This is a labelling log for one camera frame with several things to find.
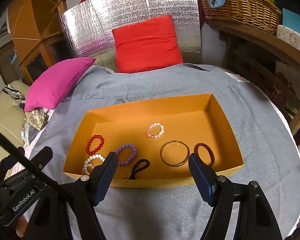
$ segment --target orange box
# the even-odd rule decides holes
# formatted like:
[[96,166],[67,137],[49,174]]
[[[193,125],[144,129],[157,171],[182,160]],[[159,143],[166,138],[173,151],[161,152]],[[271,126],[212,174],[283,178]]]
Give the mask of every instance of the orange box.
[[[152,123],[164,126],[164,133],[157,139],[148,138],[146,130]],[[159,132],[158,127],[150,130]],[[117,168],[111,182],[113,187],[167,187],[194,184],[188,164],[170,167],[160,158],[160,149],[168,141],[182,141],[193,152],[197,143],[209,145],[215,155],[213,170],[231,176],[243,166],[243,159],[231,126],[219,103],[212,94],[179,96],[113,105],[88,111],[74,136],[66,158],[63,172],[78,179],[82,166],[89,155],[87,142],[91,136],[100,134],[105,144],[98,152],[104,157],[125,143],[133,144],[138,155],[128,166]],[[99,139],[91,143],[91,150],[99,145]],[[130,148],[119,153],[119,161],[125,161],[132,153]],[[180,143],[170,143],[163,150],[167,163],[184,160],[187,149]],[[200,158],[210,163],[207,150],[199,148]],[[133,164],[148,159],[150,166],[136,174],[136,180],[128,180]],[[102,162],[93,159],[96,166]]]

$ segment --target black cable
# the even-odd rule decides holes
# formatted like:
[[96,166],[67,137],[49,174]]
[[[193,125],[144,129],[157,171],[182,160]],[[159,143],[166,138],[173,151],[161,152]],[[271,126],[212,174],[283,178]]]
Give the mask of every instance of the black cable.
[[[136,169],[140,163],[146,163],[146,165],[139,169]],[[145,170],[149,166],[150,166],[150,161],[148,161],[147,159],[141,159],[141,160],[137,161],[132,167],[132,171],[131,171],[131,175],[130,175],[129,179],[136,179],[135,175],[138,172]]]
[[36,176],[38,179],[43,181],[48,186],[58,190],[64,196],[67,196],[67,192],[49,176],[44,174],[38,167],[36,167],[31,161],[29,161],[25,156],[23,156],[18,149],[0,133],[0,146],[5,149],[9,154],[11,154],[15,159],[21,163],[30,173]]

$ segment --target white beaded bracelet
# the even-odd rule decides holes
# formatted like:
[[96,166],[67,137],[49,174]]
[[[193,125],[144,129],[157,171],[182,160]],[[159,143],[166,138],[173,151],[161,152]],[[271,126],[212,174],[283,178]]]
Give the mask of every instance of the white beaded bracelet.
[[85,162],[84,162],[84,165],[83,165],[83,168],[82,168],[82,171],[81,171],[81,174],[82,175],[90,175],[90,172],[88,172],[88,167],[90,168],[94,168],[94,166],[92,165],[92,163],[89,163],[91,162],[93,159],[100,159],[102,160],[102,162],[105,161],[106,158],[104,158],[101,154],[95,154],[95,155],[92,155],[90,156]]
[[[158,127],[160,128],[160,132],[159,132],[157,135],[151,135],[151,134],[150,134],[150,129],[152,129],[152,128],[155,127],[155,126],[158,126]],[[155,123],[151,124],[151,125],[149,126],[149,128],[147,129],[147,131],[146,131],[147,137],[148,137],[148,138],[154,138],[154,139],[159,138],[163,133],[164,133],[164,127],[163,127],[163,125],[161,125],[161,124],[158,123],[158,122],[155,122]]]

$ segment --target bracelet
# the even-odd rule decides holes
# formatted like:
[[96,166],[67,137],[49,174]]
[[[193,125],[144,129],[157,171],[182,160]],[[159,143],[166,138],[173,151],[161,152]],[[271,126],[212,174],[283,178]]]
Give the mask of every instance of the bracelet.
[[134,159],[134,157],[137,156],[137,149],[132,145],[132,144],[124,144],[121,147],[119,147],[115,153],[118,155],[123,149],[125,148],[131,148],[132,149],[132,154],[130,157],[125,161],[125,162],[118,162],[118,166],[124,166],[124,165],[129,165],[129,163]]
[[[158,126],[158,127],[160,128],[160,132],[159,132],[157,135],[151,135],[151,134],[150,134],[150,130],[151,130],[153,127],[155,127],[155,126]],[[163,133],[164,133],[164,127],[163,127],[163,125],[159,124],[158,122],[155,122],[155,123],[151,124],[151,125],[149,126],[149,128],[147,129],[147,131],[146,131],[147,137],[148,137],[148,138],[154,138],[154,139],[159,138]]]
[[102,162],[105,161],[106,158],[104,158],[101,154],[96,154],[96,155],[92,155],[90,156],[85,162],[84,162],[84,165],[83,165],[83,168],[82,168],[82,171],[81,171],[81,174],[82,175],[90,175],[90,173],[88,172],[88,167],[94,169],[94,166],[92,165],[92,163],[89,163],[91,162],[93,159],[100,159],[102,160]]
[[182,166],[183,164],[185,164],[187,161],[188,161],[188,158],[189,158],[189,156],[190,156],[190,149],[189,149],[189,147],[185,144],[185,143],[183,143],[182,141],[178,141],[178,143],[181,143],[181,144],[183,144],[184,146],[186,146],[187,147],[187,150],[188,150],[188,153],[187,153],[187,157],[181,162],[181,163],[177,163],[177,164],[169,164],[169,163],[167,163],[164,159],[163,159],[163,157],[162,157],[162,151],[163,151],[163,149],[164,149],[164,147],[166,147],[169,143],[176,143],[177,141],[169,141],[169,142],[166,142],[164,145],[162,145],[162,147],[161,147],[161,149],[160,149],[160,157],[161,157],[161,160],[165,163],[165,164],[167,164],[168,166],[170,166],[170,167],[180,167],[180,166]]
[[[93,151],[90,152],[91,143],[93,142],[93,140],[95,138],[99,138],[100,139],[100,144],[99,144],[99,146],[97,148],[95,148]],[[86,148],[87,154],[88,155],[95,154],[96,152],[98,152],[103,147],[104,144],[105,144],[105,139],[100,134],[92,136],[91,139],[88,141],[88,145],[87,145],[87,148]]]
[[214,154],[213,154],[213,151],[210,149],[210,147],[208,145],[206,145],[205,143],[198,143],[195,145],[194,149],[193,149],[193,152],[198,154],[198,149],[199,147],[202,146],[202,147],[205,147],[210,155],[210,163],[209,164],[206,164],[207,166],[209,167],[212,167],[213,164],[214,164]]

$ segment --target sofa cushion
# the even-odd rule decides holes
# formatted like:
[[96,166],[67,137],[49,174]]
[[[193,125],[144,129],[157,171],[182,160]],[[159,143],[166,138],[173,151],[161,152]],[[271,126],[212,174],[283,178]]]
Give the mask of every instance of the sofa cushion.
[[0,93],[0,119],[6,115],[9,108],[13,105],[11,97],[6,93]]
[[26,114],[19,106],[11,106],[0,119],[0,132],[16,147],[24,144],[21,129],[25,118]]
[[26,98],[27,98],[27,94],[29,91],[29,86],[24,84],[22,81],[19,80],[15,80],[12,83],[10,83],[10,85],[15,89],[20,91]]

